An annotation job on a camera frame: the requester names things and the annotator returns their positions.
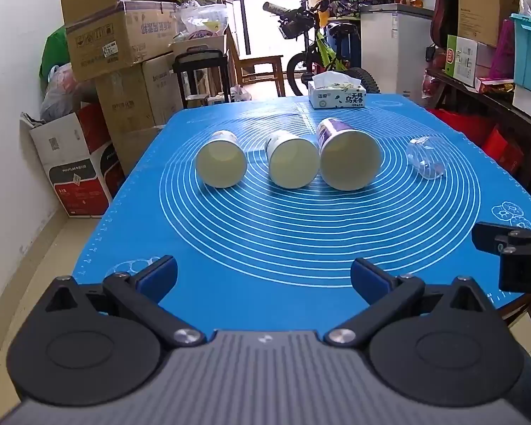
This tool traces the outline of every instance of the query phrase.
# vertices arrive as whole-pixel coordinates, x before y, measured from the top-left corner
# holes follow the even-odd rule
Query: transparent plastic cup
[[[425,179],[438,179],[446,172],[449,153],[443,138],[414,138],[407,144],[406,154],[409,164]]]

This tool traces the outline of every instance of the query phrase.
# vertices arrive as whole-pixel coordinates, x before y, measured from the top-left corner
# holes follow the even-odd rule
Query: red and white box
[[[30,134],[69,217],[101,217],[125,176],[100,104],[88,104]]]

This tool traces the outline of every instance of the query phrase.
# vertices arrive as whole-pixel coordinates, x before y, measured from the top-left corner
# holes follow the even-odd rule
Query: wooden chair
[[[283,79],[283,67],[281,66],[281,58],[283,55],[275,56],[240,56],[238,53],[238,47],[234,42],[234,37],[230,28],[227,28],[227,42],[230,55],[234,61],[234,70],[236,78],[236,84],[244,86],[245,84],[260,83],[262,81],[275,81],[275,87],[278,90],[279,97],[285,97],[285,83]],[[242,70],[248,71],[252,67],[261,64],[271,64],[272,72],[266,73],[244,73]]]

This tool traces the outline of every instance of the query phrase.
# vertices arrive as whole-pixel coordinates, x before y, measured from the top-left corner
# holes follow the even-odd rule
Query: blue silicone mat
[[[320,176],[299,190],[268,179],[266,137],[312,137],[324,118],[369,132],[383,164],[364,190],[343,193]],[[218,130],[238,136],[248,171],[237,186],[202,184],[194,158]],[[417,176],[414,137],[444,138],[445,176]],[[75,266],[79,283],[177,258],[179,278],[160,305],[207,334],[214,329],[314,329],[323,334],[366,303],[350,286],[354,258],[428,283],[471,275],[500,307],[499,259],[472,245],[476,221],[531,228],[531,197],[462,134],[397,95],[365,109],[314,110],[307,97],[221,104],[173,116],[120,189]]]

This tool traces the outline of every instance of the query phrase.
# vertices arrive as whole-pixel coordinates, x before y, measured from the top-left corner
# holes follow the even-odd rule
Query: paper cup
[[[319,172],[319,151],[309,140],[276,131],[265,141],[269,177],[283,188],[301,188]]]
[[[195,167],[207,185],[227,188],[242,180],[248,162],[236,136],[230,131],[218,131],[197,153]]]
[[[382,165],[376,140],[335,118],[323,119],[316,129],[320,149],[320,174],[336,190],[364,188]]]

